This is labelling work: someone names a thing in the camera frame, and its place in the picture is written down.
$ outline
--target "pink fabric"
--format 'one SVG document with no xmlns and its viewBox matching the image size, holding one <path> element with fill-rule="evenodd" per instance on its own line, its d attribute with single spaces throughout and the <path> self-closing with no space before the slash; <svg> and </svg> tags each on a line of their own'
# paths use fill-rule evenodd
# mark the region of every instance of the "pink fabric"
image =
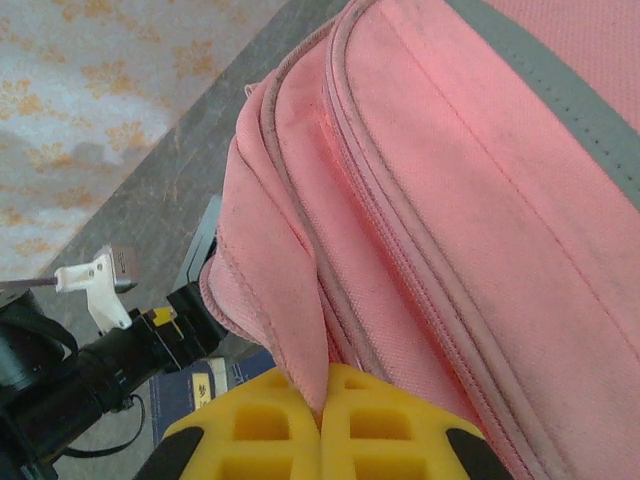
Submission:
<svg viewBox="0 0 640 480">
<path fill-rule="evenodd" d="M 640 2 L 485 1 L 535 35 L 640 132 Z"/>
<path fill-rule="evenodd" d="M 205 302 L 316 410 L 330 355 L 516 478 L 636 478 L 640 215 L 442 0 L 353 1 L 256 87 L 218 234 Z"/>
</svg>

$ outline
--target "gray strap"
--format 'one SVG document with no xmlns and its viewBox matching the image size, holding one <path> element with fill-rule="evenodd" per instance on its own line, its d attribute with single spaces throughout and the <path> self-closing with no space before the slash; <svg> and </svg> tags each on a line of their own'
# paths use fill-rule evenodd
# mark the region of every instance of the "gray strap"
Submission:
<svg viewBox="0 0 640 480">
<path fill-rule="evenodd" d="M 547 104 L 640 210 L 638 133 L 580 76 L 517 23 L 481 0 L 446 1 Z"/>
</svg>

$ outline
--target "pink backpack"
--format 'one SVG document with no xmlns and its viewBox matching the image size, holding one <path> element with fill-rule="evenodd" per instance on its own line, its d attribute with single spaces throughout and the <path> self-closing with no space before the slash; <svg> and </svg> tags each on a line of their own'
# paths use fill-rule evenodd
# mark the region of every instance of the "pink backpack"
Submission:
<svg viewBox="0 0 640 480">
<path fill-rule="evenodd" d="M 314 409 L 359 366 L 518 479 L 640 475 L 640 3 L 353 0 L 252 87 L 213 314 Z"/>
</svg>

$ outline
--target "black cable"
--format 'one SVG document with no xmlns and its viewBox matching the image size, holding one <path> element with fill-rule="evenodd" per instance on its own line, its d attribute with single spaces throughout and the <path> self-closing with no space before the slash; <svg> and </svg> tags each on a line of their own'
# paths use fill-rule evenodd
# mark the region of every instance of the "black cable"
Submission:
<svg viewBox="0 0 640 480">
<path fill-rule="evenodd" d="M 114 453 L 118 453 L 123 451 L 125 448 L 128 448 L 135 442 L 140 434 L 142 433 L 142 429 L 144 428 L 144 422 L 146 420 L 146 411 L 144 408 L 144 402 L 142 401 L 142 397 L 137 394 L 131 395 L 129 398 L 138 400 L 140 404 L 140 426 L 138 427 L 138 431 L 134 435 L 134 437 L 129 440 L 127 443 L 123 443 L 122 445 L 118 445 L 116 447 L 105 448 L 102 450 L 78 450 L 76 448 L 67 447 L 62 452 L 62 455 L 71 458 L 101 458 L 108 457 L 109 455 L 113 455 Z"/>
</svg>

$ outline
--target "marble floor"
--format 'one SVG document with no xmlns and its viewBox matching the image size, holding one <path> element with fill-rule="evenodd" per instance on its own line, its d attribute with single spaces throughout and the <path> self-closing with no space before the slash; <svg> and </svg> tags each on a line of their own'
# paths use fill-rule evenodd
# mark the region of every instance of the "marble floor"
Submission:
<svg viewBox="0 0 640 480">
<path fill-rule="evenodd" d="M 174 278 L 211 195 L 220 193 L 226 151 L 243 87 L 263 78 L 305 36 L 334 16 L 346 0 L 289 0 L 249 42 L 188 112 L 97 211 L 44 273 L 90 259 L 108 242 L 133 244 L 142 278 L 123 297 L 127 308 L 166 304 Z M 97 338 L 80 294 L 56 296 L 41 289 L 45 312 L 68 327 L 80 344 Z M 140 389 L 149 411 L 147 386 Z M 129 439 L 139 412 L 107 415 L 74 446 L 101 448 Z M 151 422 L 126 451 L 96 460 L 61 459 L 63 480 L 133 478 L 152 449 Z"/>
</svg>

